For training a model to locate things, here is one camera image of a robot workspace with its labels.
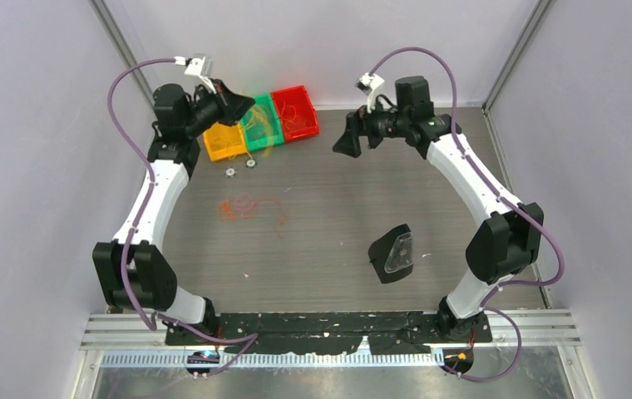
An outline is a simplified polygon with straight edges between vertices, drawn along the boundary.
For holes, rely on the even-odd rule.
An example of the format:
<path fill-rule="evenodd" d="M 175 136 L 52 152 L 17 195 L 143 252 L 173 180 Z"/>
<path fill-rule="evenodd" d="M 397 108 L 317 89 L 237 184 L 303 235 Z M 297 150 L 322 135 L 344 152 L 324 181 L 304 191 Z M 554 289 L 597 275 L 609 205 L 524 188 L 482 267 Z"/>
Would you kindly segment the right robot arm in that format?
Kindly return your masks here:
<path fill-rule="evenodd" d="M 347 114 L 333 152 L 358 158 L 361 138 L 371 149 L 386 138 L 403 139 L 463 200 L 477 226 L 465 251 L 468 270 L 441 300 L 435 318 L 440 337 L 459 341 L 479 323 L 494 289 L 537 260 L 544 214 L 538 204 L 522 203 L 481 164 L 451 114 L 436 113 L 423 76 L 396 80 L 395 102 L 382 94 L 383 84 L 374 73 L 358 79 L 366 103 Z"/>

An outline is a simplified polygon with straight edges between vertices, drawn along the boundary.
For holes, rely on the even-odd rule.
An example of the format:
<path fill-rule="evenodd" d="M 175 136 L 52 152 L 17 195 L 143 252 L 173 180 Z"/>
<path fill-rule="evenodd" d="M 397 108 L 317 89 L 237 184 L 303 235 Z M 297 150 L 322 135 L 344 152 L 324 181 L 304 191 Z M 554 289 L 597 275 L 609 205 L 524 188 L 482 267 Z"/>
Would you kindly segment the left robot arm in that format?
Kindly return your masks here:
<path fill-rule="evenodd" d="M 199 344 L 219 331 L 213 303 L 181 288 L 162 254 L 164 236 L 176 202 L 192 177 L 200 155 L 199 137 L 209 128 L 237 126 L 255 100 L 232 92 L 220 80 L 214 88 L 198 85 L 189 94 L 171 83 L 153 93 L 154 137 L 140 153 L 146 176 L 126 222 L 109 242 L 99 242 L 92 260 L 107 305 L 151 310 L 174 323 Z"/>

